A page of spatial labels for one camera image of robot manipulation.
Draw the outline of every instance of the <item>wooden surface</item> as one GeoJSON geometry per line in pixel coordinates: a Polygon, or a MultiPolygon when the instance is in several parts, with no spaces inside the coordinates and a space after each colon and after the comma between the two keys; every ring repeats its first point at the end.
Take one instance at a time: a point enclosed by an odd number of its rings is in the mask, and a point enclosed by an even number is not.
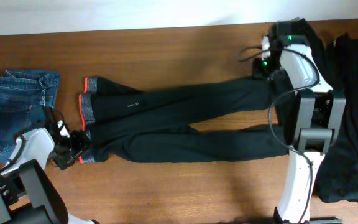
{"type": "MultiPolygon", "coordinates": [[[[358,20],[312,22],[326,41],[358,20]]],[[[77,97],[84,77],[102,76],[141,90],[211,83],[250,74],[237,53],[257,45],[271,24],[0,36],[4,69],[48,69],[61,75],[56,108],[80,129],[77,97]]],[[[267,122],[266,111],[230,114],[194,124],[200,130],[242,129],[267,122]]],[[[288,157],[247,162],[136,164],[117,156],[46,173],[68,211],[101,223],[217,223],[271,217],[288,157]]],[[[312,217],[358,223],[358,203],[311,201],[312,217]]]]}

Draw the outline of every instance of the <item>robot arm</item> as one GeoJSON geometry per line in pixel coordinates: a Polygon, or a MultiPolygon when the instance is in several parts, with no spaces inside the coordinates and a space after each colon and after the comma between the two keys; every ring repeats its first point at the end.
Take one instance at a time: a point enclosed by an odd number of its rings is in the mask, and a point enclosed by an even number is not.
{"type": "Polygon", "coordinates": [[[55,121],[51,108],[36,108],[30,117],[35,128],[18,134],[10,159],[18,154],[19,157],[0,175],[0,223],[98,223],[68,214],[62,198],[44,172],[48,159],[53,159],[61,170],[72,166],[89,147],[89,139],[83,132],[69,134],[63,121],[55,121]],[[24,196],[30,199],[29,204],[9,209],[24,196]]]}
{"type": "MultiPolygon", "coordinates": [[[[309,42],[303,35],[293,35],[291,22],[279,22],[274,26],[262,39],[262,50],[266,51],[262,59],[280,65],[294,89],[310,86],[319,80],[314,87],[295,92],[296,103],[289,105],[293,109],[290,119],[284,124],[285,140],[296,151],[290,151],[284,193],[274,214],[276,223],[313,223],[309,210],[311,191],[320,164],[329,146],[337,139],[346,99],[333,90],[318,70],[316,73],[310,64],[315,65],[309,42]],[[310,62],[288,50],[301,53],[310,62]],[[313,164],[311,169],[305,156],[313,164]]],[[[341,221],[320,220],[318,223],[341,221]]]]}

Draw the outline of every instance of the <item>denim jeans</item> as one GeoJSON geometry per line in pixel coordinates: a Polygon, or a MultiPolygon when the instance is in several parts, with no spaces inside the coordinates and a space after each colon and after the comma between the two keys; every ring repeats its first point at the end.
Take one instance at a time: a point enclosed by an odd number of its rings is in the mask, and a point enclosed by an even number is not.
{"type": "Polygon", "coordinates": [[[0,163],[15,148],[13,135],[30,127],[30,109],[55,106],[59,78],[47,70],[6,70],[0,77],[0,163]]]}

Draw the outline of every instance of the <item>waistband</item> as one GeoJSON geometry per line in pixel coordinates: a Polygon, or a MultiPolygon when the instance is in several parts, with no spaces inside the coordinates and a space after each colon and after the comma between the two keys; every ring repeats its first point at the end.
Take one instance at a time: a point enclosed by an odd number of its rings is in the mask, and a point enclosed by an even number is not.
{"type": "Polygon", "coordinates": [[[13,95],[13,94],[0,93],[0,99],[9,100],[9,101],[33,102],[37,100],[39,101],[40,97],[41,94],[13,95]]]}
{"type": "Polygon", "coordinates": [[[0,88],[42,90],[59,84],[59,73],[48,70],[6,70],[0,77],[0,88]]]}

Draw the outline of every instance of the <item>black fabric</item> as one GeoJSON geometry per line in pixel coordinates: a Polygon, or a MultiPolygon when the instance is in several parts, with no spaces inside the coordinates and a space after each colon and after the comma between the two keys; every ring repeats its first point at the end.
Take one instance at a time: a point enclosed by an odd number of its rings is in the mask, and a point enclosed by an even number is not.
{"type": "MultiPolygon", "coordinates": [[[[92,155],[96,162],[110,153],[134,162],[208,162],[288,154],[267,126],[215,133],[188,126],[236,111],[266,109],[282,81],[240,78],[145,93],[98,78],[91,97],[95,123],[86,127],[92,155]]],[[[275,130],[283,139],[282,128],[275,130]]]]}
{"type": "Polygon", "coordinates": [[[316,189],[324,202],[358,202],[358,39],[343,35],[328,51],[334,55],[347,99],[339,140],[321,164],[316,189]]]}

